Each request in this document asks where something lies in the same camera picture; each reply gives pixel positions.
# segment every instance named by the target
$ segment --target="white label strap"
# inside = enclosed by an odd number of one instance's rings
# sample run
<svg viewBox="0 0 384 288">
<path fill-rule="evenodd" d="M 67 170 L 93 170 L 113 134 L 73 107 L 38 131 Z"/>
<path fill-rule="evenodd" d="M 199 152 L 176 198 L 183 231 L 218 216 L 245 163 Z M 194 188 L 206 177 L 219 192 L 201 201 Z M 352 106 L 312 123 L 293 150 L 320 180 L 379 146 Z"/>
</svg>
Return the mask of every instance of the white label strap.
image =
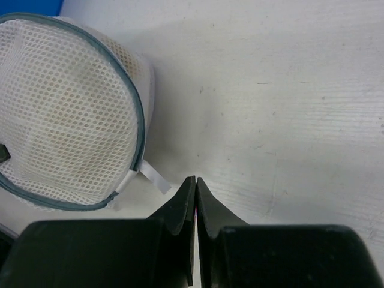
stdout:
<svg viewBox="0 0 384 288">
<path fill-rule="evenodd" d="M 163 194 L 166 194 L 171 186 L 169 183 L 144 159 L 139 168 L 143 173 Z"/>
</svg>

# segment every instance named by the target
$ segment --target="white mesh fabric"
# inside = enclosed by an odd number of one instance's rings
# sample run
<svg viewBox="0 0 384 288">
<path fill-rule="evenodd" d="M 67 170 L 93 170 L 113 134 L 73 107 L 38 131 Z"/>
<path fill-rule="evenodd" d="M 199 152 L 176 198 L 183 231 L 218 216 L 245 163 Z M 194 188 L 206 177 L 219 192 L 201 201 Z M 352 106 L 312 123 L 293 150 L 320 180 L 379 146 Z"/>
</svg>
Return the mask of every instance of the white mesh fabric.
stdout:
<svg viewBox="0 0 384 288">
<path fill-rule="evenodd" d="M 120 43 L 112 40 L 108 36 L 92 29 L 88 26 L 76 23 L 73 19 L 67 17 L 55 17 L 59 20 L 81 27 L 99 41 L 103 42 L 121 61 L 127 69 L 131 80 L 133 81 L 143 105 L 145 124 L 147 128 L 151 123 L 154 108 L 155 77 L 152 67 L 142 56 L 128 51 Z"/>
<path fill-rule="evenodd" d="M 127 61 L 130 75 L 144 67 L 133 56 Z M 135 77 L 148 87 L 147 71 Z M 55 200 L 98 203 L 127 172 L 137 131 L 133 96 L 87 41 L 25 20 L 0 25 L 0 142 L 11 155 L 0 172 L 13 184 Z"/>
</svg>

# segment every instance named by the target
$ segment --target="white floor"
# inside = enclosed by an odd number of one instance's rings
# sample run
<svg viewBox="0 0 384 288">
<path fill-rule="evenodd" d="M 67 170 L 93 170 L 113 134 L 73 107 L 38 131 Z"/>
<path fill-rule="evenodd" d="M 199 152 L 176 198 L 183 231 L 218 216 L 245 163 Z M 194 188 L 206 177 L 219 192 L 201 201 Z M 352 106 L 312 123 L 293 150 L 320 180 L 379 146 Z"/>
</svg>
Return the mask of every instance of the white floor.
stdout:
<svg viewBox="0 0 384 288">
<path fill-rule="evenodd" d="M 196 174 L 250 223 L 351 226 L 384 274 L 383 1 L 65 0 L 62 15 L 153 63 L 146 159 L 174 190 L 135 179 L 119 211 L 86 214 L 2 191 L 3 224 L 145 217 Z"/>
</svg>

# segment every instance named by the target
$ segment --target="black plastic part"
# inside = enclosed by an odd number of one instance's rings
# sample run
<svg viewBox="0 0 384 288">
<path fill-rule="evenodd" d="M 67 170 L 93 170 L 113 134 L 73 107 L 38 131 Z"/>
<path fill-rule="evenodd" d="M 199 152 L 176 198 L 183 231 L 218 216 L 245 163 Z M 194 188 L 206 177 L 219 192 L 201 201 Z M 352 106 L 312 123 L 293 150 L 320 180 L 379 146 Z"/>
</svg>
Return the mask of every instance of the black plastic part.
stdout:
<svg viewBox="0 0 384 288">
<path fill-rule="evenodd" d="M 196 187 L 202 287 L 383 287 L 359 236 L 345 226 L 248 226 Z"/>
<path fill-rule="evenodd" d="M 0 287 L 192 285 L 195 207 L 203 288 L 383 287 L 350 228 L 250 226 L 194 177 L 147 219 L 31 224 L 12 245 Z"/>
<path fill-rule="evenodd" d="M 5 262 L 8 254 L 11 250 L 14 238 L 7 233 L 7 231 L 2 230 L 0 225 L 0 269 L 2 268 L 3 263 Z"/>
<path fill-rule="evenodd" d="M 9 158 L 11 158 L 11 155 L 7 147 L 4 144 L 0 144 L 0 163 L 6 162 Z"/>
<path fill-rule="evenodd" d="M 13 245 L 0 287 L 192 284 L 194 192 L 188 177 L 148 219 L 33 223 Z"/>
</svg>

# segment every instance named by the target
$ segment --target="mesh laundry bag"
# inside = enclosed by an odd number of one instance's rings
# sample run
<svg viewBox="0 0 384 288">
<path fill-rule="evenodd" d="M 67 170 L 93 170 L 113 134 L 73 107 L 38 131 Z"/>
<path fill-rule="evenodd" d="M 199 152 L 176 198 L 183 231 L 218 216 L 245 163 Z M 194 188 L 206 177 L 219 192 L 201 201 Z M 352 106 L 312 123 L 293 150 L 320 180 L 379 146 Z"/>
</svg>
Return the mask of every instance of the mesh laundry bag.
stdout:
<svg viewBox="0 0 384 288">
<path fill-rule="evenodd" d="M 141 56 L 71 19 L 0 17 L 0 187 L 33 205 L 105 207 L 141 171 L 154 75 Z"/>
</svg>

